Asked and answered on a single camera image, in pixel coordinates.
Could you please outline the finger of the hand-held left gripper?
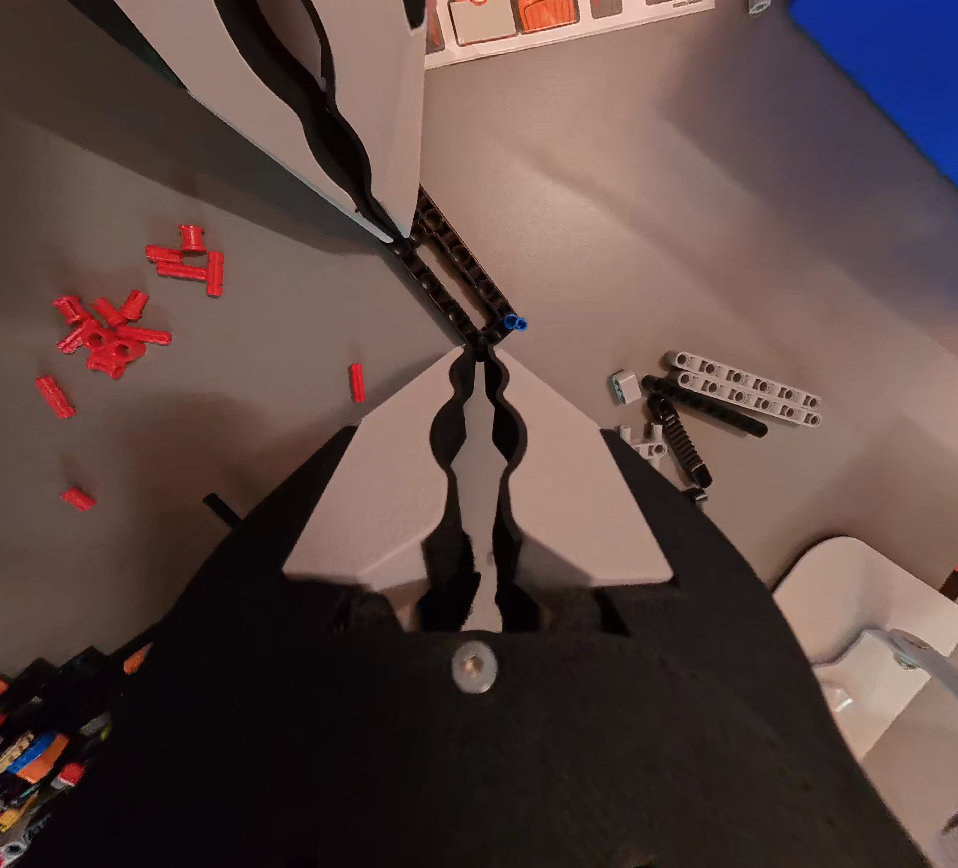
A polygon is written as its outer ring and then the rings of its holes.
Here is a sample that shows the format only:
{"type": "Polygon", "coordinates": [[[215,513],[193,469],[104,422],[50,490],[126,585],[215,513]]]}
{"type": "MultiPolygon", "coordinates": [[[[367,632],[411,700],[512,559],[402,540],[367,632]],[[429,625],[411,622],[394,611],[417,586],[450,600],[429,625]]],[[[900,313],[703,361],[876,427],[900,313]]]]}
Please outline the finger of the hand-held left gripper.
{"type": "Polygon", "coordinates": [[[113,0],[189,94],[360,227],[383,241],[389,221],[353,185],[362,158],[327,119],[254,0],[113,0]]]}
{"type": "Polygon", "coordinates": [[[362,158],[363,201],[407,236],[420,190],[426,0],[254,0],[362,158]]]}

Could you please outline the black lego shock absorber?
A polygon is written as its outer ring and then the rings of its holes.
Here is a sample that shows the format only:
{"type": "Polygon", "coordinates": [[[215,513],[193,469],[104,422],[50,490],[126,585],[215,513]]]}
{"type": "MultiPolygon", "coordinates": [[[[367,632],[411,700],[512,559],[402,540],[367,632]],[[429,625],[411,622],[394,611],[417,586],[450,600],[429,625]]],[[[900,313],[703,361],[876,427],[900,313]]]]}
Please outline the black lego shock absorber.
{"type": "Polygon", "coordinates": [[[661,427],[677,466],[692,486],[702,491],[709,489],[713,482],[711,473],[693,445],[673,403],[664,395],[653,393],[648,398],[648,408],[653,422],[661,427]]]}

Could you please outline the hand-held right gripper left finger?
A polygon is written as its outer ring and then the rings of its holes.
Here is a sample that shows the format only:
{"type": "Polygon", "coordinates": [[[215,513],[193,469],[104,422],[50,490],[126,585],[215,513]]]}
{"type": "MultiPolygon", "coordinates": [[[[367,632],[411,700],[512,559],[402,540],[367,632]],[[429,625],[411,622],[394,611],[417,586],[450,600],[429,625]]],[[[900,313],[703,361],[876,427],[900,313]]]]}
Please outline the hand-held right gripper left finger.
{"type": "Polygon", "coordinates": [[[284,574],[382,595],[422,589],[420,629],[463,627],[481,576],[453,462],[475,361],[470,347],[449,351],[360,421],[284,574]]]}

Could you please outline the pile of multicoloured lego pieces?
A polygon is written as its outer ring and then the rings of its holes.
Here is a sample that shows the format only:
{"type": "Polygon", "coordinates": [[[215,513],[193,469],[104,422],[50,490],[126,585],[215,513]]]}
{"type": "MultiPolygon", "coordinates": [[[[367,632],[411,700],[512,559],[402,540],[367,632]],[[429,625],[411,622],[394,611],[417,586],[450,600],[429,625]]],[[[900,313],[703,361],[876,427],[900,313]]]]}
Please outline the pile of multicoloured lego pieces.
{"type": "Polygon", "coordinates": [[[151,646],[142,635],[111,654],[90,646],[60,664],[38,658],[2,675],[2,866],[26,853],[91,768],[151,646]]]}

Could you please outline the light grey lego beam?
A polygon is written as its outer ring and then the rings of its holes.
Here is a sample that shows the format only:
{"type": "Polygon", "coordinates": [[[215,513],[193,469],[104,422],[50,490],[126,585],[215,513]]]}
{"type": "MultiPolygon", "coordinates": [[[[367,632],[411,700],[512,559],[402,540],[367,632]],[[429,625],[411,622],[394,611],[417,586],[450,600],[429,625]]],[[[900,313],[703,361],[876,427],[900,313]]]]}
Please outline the light grey lego beam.
{"type": "Polygon", "coordinates": [[[671,371],[666,380],[696,395],[756,416],[779,419],[807,428],[817,428],[822,424],[822,416],[817,409],[803,408],[789,400],[750,391],[745,385],[732,384],[689,371],[671,371]]]}
{"type": "Polygon", "coordinates": [[[662,363],[670,371],[684,371],[692,374],[692,382],[680,382],[686,388],[696,391],[704,390],[706,395],[712,393],[708,385],[731,387],[733,390],[744,392],[746,395],[756,395],[777,400],[785,405],[803,410],[821,410],[821,397],[793,385],[761,376],[736,366],[730,366],[715,359],[691,353],[688,350],[671,349],[662,356],[662,363]]]}

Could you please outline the scatter of red lego pins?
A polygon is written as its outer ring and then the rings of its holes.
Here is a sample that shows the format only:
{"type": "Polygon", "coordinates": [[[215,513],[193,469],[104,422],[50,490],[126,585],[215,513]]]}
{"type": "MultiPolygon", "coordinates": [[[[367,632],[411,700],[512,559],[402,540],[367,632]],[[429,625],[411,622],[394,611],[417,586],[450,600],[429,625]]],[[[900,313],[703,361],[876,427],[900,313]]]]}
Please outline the scatter of red lego pins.
{"type": "MultiPolygon", "coordinates": [[[[161,278],[203,284],[209,299],[223,295],[224,255],[211,250],[205,243],[205,230],[197,224],[179,224],[180,243],[177,247],[148,244],[147,260],[161,278]]],[[[109,299],[96,299],[88,307],[74,295],[54,299],[51,305],[69,328],[57,343],[56,349],[66,355],[85,350],[86,368],[119,380],[129,366],[141,359],[150,346],[168,347],[173,335],[168,330],[154,329],[141,322],[150,297],[140,289],[131,289],[119,306],[109,299]]],[[[364,370],[359,362],[348,368],[350,393],[353,403],[367,399],[364,370]]],[[[77,408],[59,381],[51,374],[35,380],[40,395],[58,419],[72,419],[77,408]]],[[[97,500],[84,489],[74,486],[63,491],[60,500],[79,512],[94,508],[97,500]]]]}

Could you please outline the white stand base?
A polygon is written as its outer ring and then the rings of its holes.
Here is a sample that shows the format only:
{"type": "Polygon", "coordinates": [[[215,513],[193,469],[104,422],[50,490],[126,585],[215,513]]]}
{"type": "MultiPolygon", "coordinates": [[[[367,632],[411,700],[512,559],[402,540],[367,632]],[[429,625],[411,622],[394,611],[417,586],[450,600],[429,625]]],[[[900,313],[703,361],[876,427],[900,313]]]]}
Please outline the white stand base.
{"type": "Polygon", "coordinates": [[[897,662],[887,632],[917,636],[951,662],[956,651],[956,603],[858,539],[812,546],[773,598],[858,762],[935,681],[897,662]]]}

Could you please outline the black lego axle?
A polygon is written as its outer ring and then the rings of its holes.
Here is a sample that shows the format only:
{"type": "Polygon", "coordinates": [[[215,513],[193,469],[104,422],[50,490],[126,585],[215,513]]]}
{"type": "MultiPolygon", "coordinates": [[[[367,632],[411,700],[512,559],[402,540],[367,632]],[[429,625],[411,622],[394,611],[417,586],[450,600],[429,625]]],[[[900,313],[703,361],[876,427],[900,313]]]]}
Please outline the black lego axle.
{"type": "Polygon", "coordinates": [[[647,374],[641,379],[641,386],[649,395],[660,395],[674,406],[700,413],[753,438],[762,439],[768,433],[768,426],[764,422],[746,415],[721,400],[697,394],[664,377],[647,374]]]}

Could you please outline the blue box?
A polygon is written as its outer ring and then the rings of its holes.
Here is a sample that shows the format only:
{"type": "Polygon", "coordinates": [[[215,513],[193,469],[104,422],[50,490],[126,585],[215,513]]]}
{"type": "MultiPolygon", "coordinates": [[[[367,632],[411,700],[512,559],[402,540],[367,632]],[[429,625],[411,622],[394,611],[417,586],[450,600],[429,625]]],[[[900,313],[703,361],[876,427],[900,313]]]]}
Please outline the blue box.
{"type": "Polygon", "coordinates": [[[790,0],[794,23],[957,184],[957,0],[790,0]]]}

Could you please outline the black lego frame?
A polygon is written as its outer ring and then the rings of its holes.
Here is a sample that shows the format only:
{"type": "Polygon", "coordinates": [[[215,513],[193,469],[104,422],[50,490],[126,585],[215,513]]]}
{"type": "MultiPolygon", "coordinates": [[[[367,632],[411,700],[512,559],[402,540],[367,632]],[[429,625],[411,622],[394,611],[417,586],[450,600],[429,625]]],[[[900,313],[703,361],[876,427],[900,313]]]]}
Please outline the black lego frame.
{"type": "Polygon", "coordinates": [[[418,190],[410,234],[387,243],[386,251],[401,266],[412,288],[425,297],[477,359],[485,360],[488,352],[512,333],[505,329],[502,320],[509,313],[520,314],[423,187],[418,190]],[[424,262],[420,254],[423,247],[438,257],[478,303],[484,312],[483,324],[473,322],[457,298],[424,262]]]}

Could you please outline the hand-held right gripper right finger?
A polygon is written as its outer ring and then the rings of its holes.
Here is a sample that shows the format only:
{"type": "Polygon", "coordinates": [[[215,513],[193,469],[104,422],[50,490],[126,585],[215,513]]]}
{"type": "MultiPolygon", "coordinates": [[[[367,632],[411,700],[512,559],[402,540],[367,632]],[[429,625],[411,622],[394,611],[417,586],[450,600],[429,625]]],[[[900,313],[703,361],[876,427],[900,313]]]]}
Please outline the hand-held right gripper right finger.
{"type": "Polygon", "coordinates": [[[485,357],[492,438],[506,466],[493,525],[505,632],[536,632],[568,593],[669,583],[661,549],[593,419],[505,351],[485,357]]]}

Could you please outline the light grey lego connector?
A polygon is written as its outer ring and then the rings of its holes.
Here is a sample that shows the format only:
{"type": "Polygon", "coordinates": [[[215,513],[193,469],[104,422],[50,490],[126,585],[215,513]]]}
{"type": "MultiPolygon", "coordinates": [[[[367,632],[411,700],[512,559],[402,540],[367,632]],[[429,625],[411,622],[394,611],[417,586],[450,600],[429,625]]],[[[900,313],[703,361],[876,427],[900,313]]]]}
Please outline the light grey lego connector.
{"type": "Polygon", "coordinates": [[[669,453],[664,429],[660,423],[649,422],[641,438],[632,437],[631,427],[628,424],[617,426],[615,431],[649,465],[656,470],[660,469],[664,457],[669,453]]]}

